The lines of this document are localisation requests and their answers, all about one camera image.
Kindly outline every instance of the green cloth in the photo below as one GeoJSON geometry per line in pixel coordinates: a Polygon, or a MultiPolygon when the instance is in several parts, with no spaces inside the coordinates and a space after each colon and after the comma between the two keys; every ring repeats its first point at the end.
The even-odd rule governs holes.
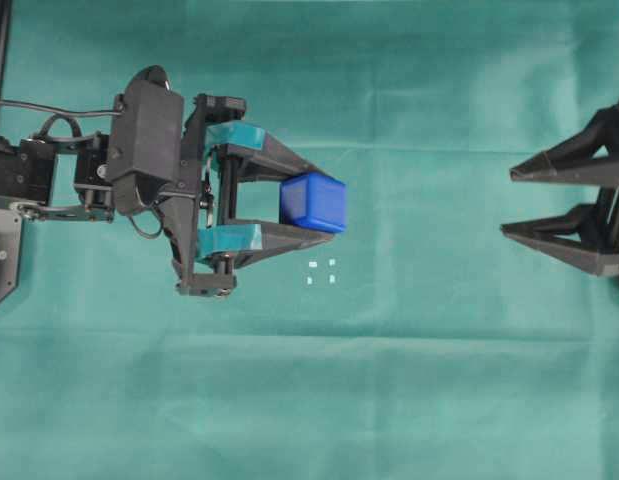
{"type": "MultiPolygon", "coordinates": [[[[618,285],[498,228],[595,198],[507,169],[617,101],[619,0],[15,0],[3,97],[108,108],[151,64],[346,182],[348,231],[216,301],[124,218],[27,225],[1,480],[619,479],[618,285]]],[[[277,185],[240,199],[276,220],[277,185]]]]}

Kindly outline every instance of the gripper jaw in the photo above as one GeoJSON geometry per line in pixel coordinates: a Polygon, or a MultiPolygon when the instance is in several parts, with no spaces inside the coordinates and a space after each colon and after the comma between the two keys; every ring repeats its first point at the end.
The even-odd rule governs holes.
{"type": "Polygon", "coordinates": [[[596,203],[501,226],[505,237],[586,273],[619,276],[619,102],[578,134],[509,171],[514,182],[599,187],[596,203]]]}

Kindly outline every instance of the metal bracket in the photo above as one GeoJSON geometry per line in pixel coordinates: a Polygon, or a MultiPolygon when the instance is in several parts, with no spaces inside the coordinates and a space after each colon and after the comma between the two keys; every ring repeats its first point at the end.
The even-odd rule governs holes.
{"type": "Polygon", "coordinates": [[[0,210],[0,301],[18,285],[22,219],[15,212],[0,210]]]}
{"type": "Polygon", "coordinates": [[[35,203],[17,202],[10,208],[27,220],[57,220],[63,222],[108,222],[113,221],[113,211],[104,208],[85,208],[85,205],[69,207],[44,207],[35,203]]]}

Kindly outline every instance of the wire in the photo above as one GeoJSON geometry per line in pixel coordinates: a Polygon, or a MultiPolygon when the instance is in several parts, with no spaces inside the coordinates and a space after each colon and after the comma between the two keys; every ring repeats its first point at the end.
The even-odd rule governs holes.
{"type": "Polygon", "coordinates": [[[136,224],[136,221],[133,219],[132,216],[129,216],[127,218],[131,222],[131,225],[133,226],[134,230],[136,232],[138,232],[138,235],[140,235],[142,238],[146,238],[147,240],[154,240],[154,239],[158,238],[160,236],[160,234],[162,233],[162,229],[164,228],[164,222],[162,220],[162,215],[160,215],[160,213],[158,212],[158,210],[155,207],[151,208],[150,211],[151,211],[151,213],[153,213],[154,217],[156,217],[156,219],[160,223],[160,228],[158,228],[158,231],[155,232],[155,233],[147,233],[144,230],[142,230],[136,224]]]}
{"type": "Polygon", "coordinates": [[[57,113],[49,117],[45,121],[45,123],[42,124],[42,127],[40,127],[40,131],[38,132],[38,135],[40,135],[41,137],[47,137],[49,130],[51,129],[53,124],[56,123],[56,121],[58,120],[64,120],[65,122],[69,124],[69,127],[71,127],[71,135],[74,138],[82,137],[82,131],[80,130],[80,125],[78,125],[78,122],[76,121],[75,118],[66,117],[65,115],[59,115],[57,113]]]}
{"type": "Polygon", "coordinates": [[[62,108],[48,107],[47,105],[39,105],[37,103],[19,102],[16,100],[0,100],[2,107],[28,108],[30,110],[38,110],[40,112],[56,113],[66,117],[115,117],[122,115],[122,110],[90,110],[86,112],[72,112],[62,108]]]}

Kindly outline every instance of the robotic arm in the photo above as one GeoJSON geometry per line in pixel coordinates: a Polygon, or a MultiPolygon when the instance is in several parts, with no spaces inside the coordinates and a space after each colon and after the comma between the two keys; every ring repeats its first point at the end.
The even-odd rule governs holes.
{"type": "Polygon", "coordinates": [[[236,287],[236,269],[328,242],[346,228],[345,185],[242,122],[245,100],[198,95],[182,134],[184,101],[162,67],[139,72],[112,110],[0,105],[54,113],[19,146],[0,137],[0,300],[17,284],[22,219],[111,223],[117,212],[145,238],[164,233],[181,294],[216,297],[236,287]],[[113,117],[111,133],[83,135],[76,118],[102,115],[113,117]],[[58,120],[69,123],[71,137],[49,135],[58,120]],[[75,206],[51,205],[57,154],[77,157],[75,206]],[[220,179],[215,226],[212,171],[220,179]],[[240,183],[255,181],[280,183],[278,223],[236,217],[240,183]],[[155,233],[134,221],[147,211],[159,222],[155,233]],[[198,273],[196,264],[211,272],[198,273]]]}

